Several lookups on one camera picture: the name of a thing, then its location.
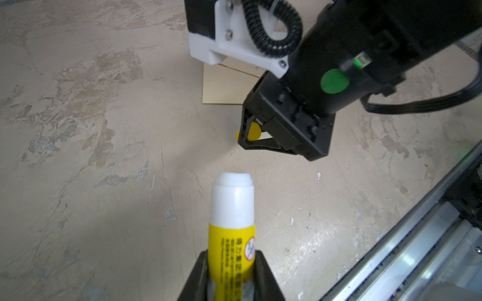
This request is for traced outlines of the yellow glue stick cap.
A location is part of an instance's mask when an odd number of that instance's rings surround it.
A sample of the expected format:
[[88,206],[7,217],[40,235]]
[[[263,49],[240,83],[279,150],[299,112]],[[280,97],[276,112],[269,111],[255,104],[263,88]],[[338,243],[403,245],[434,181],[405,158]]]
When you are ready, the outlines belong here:
[[256,122],[252,122],[251,127],[249,129],[248,136],[247,136],[247,140],[249,142],[259,140],[261,138],[261,135],[262,135],[261,127]]

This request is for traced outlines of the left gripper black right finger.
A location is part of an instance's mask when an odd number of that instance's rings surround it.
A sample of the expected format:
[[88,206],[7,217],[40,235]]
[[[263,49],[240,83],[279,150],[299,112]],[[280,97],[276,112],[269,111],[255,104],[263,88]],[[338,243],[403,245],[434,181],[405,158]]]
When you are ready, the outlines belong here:
[[281,288],[272,273],[266,257],[260,251],[256,251],[254,263],[254,287],[255,301],[285,301]]

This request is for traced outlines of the manila paper envelope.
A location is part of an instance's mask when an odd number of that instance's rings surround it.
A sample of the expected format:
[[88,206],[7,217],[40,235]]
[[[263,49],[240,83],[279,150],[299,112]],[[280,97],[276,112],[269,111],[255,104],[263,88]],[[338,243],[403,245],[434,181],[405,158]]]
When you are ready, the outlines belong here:
[[242,105],[265,70],[227,57],[221,64],[203,64],[203,104]]

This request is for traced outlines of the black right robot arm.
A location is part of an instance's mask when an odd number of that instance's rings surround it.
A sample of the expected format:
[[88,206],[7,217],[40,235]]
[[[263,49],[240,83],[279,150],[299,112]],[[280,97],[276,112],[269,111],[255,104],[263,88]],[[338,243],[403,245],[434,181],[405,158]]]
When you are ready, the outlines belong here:
[[327,156],[336,113],[356,100],[370,113],[421,114],[481,94],[481,75],[448,95],[405,104],[389,96],[406,71],[481,28],[480,1],[336,1],[303,33],[286,1],[243,1],[249,35],[263,54],[286,61],[267,71],[244,101],[238,144],[246,150]]

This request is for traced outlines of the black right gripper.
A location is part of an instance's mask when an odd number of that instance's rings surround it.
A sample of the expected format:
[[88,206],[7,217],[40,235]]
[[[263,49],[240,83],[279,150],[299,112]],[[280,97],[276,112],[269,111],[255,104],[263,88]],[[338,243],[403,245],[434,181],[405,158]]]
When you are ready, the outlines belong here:
[[[259,140],[249,142],[251,123],[262,129]],[[335,115],[310,114],[271,72],[263,73],[242,105],[237,143],[245,150],[299,155],[315,161],[329,154]]]

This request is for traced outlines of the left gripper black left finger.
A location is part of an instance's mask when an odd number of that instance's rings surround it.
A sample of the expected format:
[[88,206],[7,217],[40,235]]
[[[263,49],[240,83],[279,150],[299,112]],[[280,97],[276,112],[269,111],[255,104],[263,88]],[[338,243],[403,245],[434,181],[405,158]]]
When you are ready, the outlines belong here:
[[202,251],[181,290],[178,301],[207,301],[208,252]]

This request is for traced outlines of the yellow glue stick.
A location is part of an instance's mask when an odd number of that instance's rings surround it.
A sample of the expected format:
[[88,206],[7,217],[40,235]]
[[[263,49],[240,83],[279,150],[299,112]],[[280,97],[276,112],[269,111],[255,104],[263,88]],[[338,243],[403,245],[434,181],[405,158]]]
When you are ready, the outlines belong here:
[[208,300],[253,300],[256,258],[254,184],[248,173],[220,173],[208,226]]

